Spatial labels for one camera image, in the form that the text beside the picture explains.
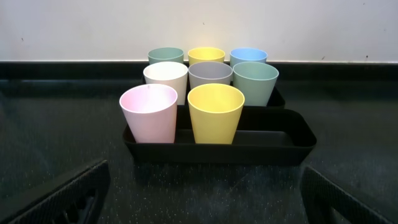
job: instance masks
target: white wall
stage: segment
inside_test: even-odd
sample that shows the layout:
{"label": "white wall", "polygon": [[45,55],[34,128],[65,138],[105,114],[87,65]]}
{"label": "white wall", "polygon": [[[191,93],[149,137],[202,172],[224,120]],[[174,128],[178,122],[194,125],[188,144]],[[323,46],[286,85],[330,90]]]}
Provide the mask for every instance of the white wall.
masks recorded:
{"label": "white wall", "polygon": [[0,60],[144,60],[163,46],[398,62],[398,0],[0,0]]}

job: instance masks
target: black countertop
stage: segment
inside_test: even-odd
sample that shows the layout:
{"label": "black countertop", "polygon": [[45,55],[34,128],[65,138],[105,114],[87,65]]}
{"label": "black countertop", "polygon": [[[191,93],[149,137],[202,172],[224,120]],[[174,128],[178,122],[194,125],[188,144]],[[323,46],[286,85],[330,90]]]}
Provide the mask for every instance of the black countertop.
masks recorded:
{"label": "black countertop", "polygon": [[306,223],[299,191],[306,163],[398,204],[396,82],[279,80],[286,108],[318,138],[300,167],[135,165],[118,100],[137,81],[31,91],[41,85],[53,83],[0,83],[1,198],[102,157],[112,182],[98,223]]}

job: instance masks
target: sage green cup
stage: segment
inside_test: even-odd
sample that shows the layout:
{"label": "sage green cup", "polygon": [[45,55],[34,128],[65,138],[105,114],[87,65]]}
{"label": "sage green cup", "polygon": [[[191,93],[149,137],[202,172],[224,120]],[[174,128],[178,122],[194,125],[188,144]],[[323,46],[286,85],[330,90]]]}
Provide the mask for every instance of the sage green cup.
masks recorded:
{"label": "sage green cup", "polygon": [[245,98],[245,106],[267,106],[279,71],[266,63],[241,62],[233,67],[233,85]]}
{"label": "sage green cup", "polygon": [[158,62],[184,63],[184,51],[175,47],[162,47],[148,53],[149,64]]}

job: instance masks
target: blue cup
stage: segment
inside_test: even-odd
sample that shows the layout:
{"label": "blue cup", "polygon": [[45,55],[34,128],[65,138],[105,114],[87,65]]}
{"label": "blue cup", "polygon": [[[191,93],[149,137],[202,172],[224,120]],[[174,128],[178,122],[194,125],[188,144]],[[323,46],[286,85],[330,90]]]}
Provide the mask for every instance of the blue cup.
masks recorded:
{"label": "blue cup", "polygon": [[237,63],[241,62],[265,63],[267,61],[268,54],[263,50],[241,47],[232,50],[231,53],[229,53],[229,57],[231,68],[233,68]]}

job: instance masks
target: cup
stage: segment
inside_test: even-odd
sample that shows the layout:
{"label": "cup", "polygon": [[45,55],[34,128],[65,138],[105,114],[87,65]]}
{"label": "cup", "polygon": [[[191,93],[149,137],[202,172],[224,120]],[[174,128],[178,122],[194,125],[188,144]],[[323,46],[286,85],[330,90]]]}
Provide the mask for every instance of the cup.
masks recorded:
{"label": "cup", "polygon": [[276,68],[266,63],[241,62],[233,67],[233,85],[246,99],[245,106],[267,106],[279,76]]}
{"label": "cup", "polygon": [[173,143],[177,92],[161,84],[134,87],[120,97],[120,107],[139,143]]}
{"label": "cup", "polygon": [[231,144],[241,117],[244,95],[230,85],[200,85],[188,94],[196,143]]}
{"label": "cup", "polygon": [[184,63],[184,51],[175,47],[162,47],[148,53],[150,64],[157,62]]}
{"label": "cup", "polygon": [[225,52],[215,47],[198,47],[188,51],[189,66],[198,62],[224,62]]}
{"label": "cup", "polygon": [[191,89],[209,83],[229,85],[232,68],[221,62],[199,62],[189,66],[188,75]]}
{"label": "cup", "polygon": [[185,104],[187,91],[188,68],[178,62],[159,62],[148,65],[144,69],[147,84],[163,84],[175,89],[178,93],[178,105]]}
{"label": "cup", "polygon": [[250,47],[241,47],[234,49],[229,53],[229,64],[233,68],[237,63],[241,62],[261,62],[267,61],[268,54],[259,49]]}

